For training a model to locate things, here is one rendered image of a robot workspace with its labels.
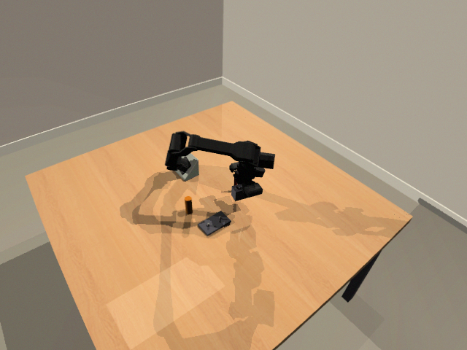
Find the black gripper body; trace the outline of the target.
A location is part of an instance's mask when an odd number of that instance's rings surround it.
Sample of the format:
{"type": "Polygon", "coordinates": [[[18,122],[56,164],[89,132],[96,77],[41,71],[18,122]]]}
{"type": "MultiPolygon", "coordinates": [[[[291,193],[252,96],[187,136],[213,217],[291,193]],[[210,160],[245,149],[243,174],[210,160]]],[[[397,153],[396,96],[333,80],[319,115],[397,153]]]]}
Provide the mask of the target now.
{"type": "Polygon", "coordinates": [[[251,198],[256,195],[260,195],[263,193],[263,188],[256,182],[254,182],[252,179],[255,177],[252,177],[253,171],[256,170],[256,167],[252,168],[242,168],[239,165],[239,162],[232,163],[229,166],[229,169],[231,173],[235,172],[236,177],[241,180],[241,182],[244,182],[246,185],[244,188],[244,192],[246,193],[247,197],[251,198]]]}

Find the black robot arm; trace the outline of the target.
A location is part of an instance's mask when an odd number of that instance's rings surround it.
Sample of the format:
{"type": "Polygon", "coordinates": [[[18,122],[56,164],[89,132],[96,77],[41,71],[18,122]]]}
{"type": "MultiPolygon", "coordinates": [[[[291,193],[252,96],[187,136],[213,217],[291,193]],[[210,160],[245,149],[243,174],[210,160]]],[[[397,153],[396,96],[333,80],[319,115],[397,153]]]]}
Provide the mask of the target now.
{"type": "Polygon", "coordinates": [[[189,155],[192,151],[201,150],[230,156],[235,161],[239,161],[242,168],[256,167],[252,177],[263,177],[266,171],[264,168],[274,169],[275,154],[260,152],[260,149],[258,144],[251,141],[229,143],[203,138],[185,131],[177,131],[171,136],[165,166],[170,171],[178,169],[181,174],[184,174],[191,167],[191,164],[186,157],[181,157],[189,155]],[[189,136],[189,141],[186,147],[187,136],[189,136]]]}

